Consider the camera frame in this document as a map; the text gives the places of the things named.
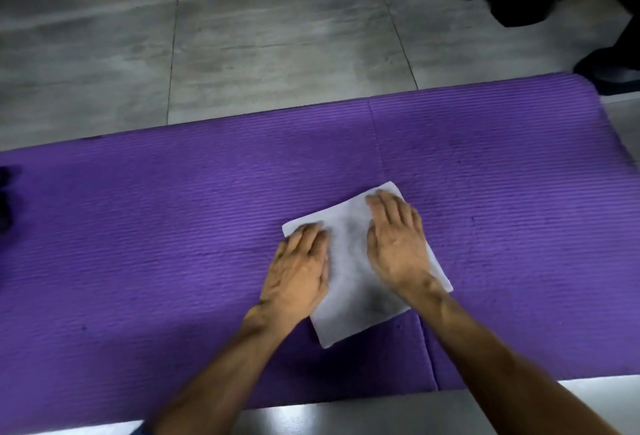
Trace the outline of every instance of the person's right hand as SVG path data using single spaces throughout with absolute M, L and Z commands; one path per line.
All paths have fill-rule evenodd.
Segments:
M 440 286 L 429 270 L 429 254 L 418 212 L 388 191 L 367 196 L 373 221 L 367 234 L 369 261 L 382 281 L 406 299 L 416 287 Z

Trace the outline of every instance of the person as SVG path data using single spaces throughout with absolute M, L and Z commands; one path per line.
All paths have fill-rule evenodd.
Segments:
M 499 435 L 613 435 L 617 431 L 471 318 L 429 272 L 422 220 L 387 191 L 367 197 L 369 260 L 431 326 Z M 329 233 L 306 224 L 278 245 L 260 301 L 235 337 L 139 434 L 231 431 L 265 364 L 328 291 Z

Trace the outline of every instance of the tile grout line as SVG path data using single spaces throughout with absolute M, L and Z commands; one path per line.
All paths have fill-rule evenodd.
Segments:
M 398 43 L 400 43 L 400 48 L 402 49 L 402 53 L 404 55 L 404 60 L 406 61 L 406 65 L 409 67 L 409 73 L 411 73 L 411 77 L 413 79 L 413 84 L 415 85 L 415 89 L 416 90 L 420 90 L 420 88 L 418 88 L 418 82 L 415 80 L 415 76 L 413 75 L 413 69 L 411 67 L 411 63 L 409 62 L 409 57 L 407 57 L 406 55 L 406 51 L 404 49 L 404 44 L 402 43 L 402 38 L 400 38 L 400 33 L 398 33 L 398 28 L 396 26 L 396 21 L 394 19 L 393 14 L 391 14 L 391 9 L 389 8 L 389 4 L 387 2 L 387 0 L 382 0 L 382 2 L 385 3 L 385 7 L 387 8 L 387 12 L 389 14 L 389 19 L 391 19 L 391 24 L 394 27 L 394 31 L 396 32 L 396 36 L 398 38 Z
M 175 56 L 175 33 L 178 28 L 178 5 L 180 0 L 175 0 L 175 12 L 173 14 L 173 41 L 171 43 L 171 65 L 169 66 L 169 92 L 166 98 L 166 120 L 165 125 L 169 125 L 169 107 L 171 106 L 171 83 L 173 82 L 173 58 Z

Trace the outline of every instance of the white paper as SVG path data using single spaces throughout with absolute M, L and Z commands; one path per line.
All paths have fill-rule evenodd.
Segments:
M 367 258 L 367 230 L 372 220 L 365 197 L 384 189 L 402 198 L 393 182 L 369 189 L 344 203 L 309 214 L 282 226 L 289 236 L 301 224 L 322 221 L 331 231 L 329 292 L 311 315 L 322 347 L 396 317 L 409 306 L 384 285 Z M 453 287 L 427 243 L 431 273 L 447 292 Z

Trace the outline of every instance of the ribbed mat surface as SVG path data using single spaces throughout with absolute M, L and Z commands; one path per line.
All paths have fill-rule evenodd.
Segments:
M 0 154 L 0 434 L 148 415 L 256 302 L 283 222 L 395 181 L 478 318 L 554 375 L 640 372 L 640 175 L 549 75 Z M 322 350 L 303 323 L 251 406 L 458 378 L 414 313 Z
M 550 75 L 371 108 L 385 174 L 469 312 L 557 379 L 640 373 L 640 175 L 590 85 Z M 439 388 L 462 387 L 425 331 Z

